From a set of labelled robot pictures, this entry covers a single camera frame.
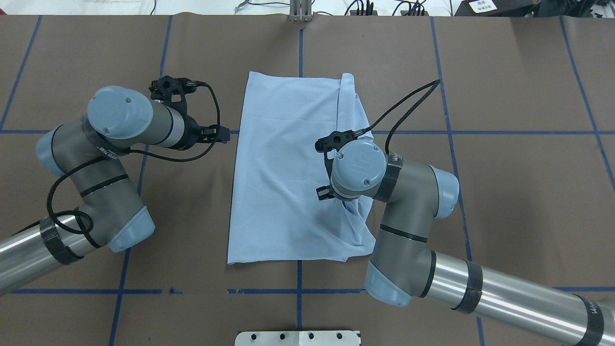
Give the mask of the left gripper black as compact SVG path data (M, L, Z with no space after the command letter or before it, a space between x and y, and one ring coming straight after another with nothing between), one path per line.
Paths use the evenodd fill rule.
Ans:
M183 116L184 130L179 140L179 150L187 150L195 144L227 144L231 131L222 125L200 126L191 116Z

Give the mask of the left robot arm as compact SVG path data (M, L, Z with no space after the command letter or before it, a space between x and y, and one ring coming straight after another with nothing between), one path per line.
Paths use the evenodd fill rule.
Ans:
M155 225L121 157L136 144L183 151L229 141L220 106L206 82L161 77L150 97L121 86L95 92L86 113L37 143L37 158L58 179L46 197L46 217L1 243L1 294L12 293L95 249L121 252L147 239Z

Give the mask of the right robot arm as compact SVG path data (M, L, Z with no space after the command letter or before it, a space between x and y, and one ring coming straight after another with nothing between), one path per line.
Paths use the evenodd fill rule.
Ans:
M356 140L321 198L366 197L376 243L365 290L404 307L483 319L541 344L612 346L614 189L584 135L403 136L389 155Z

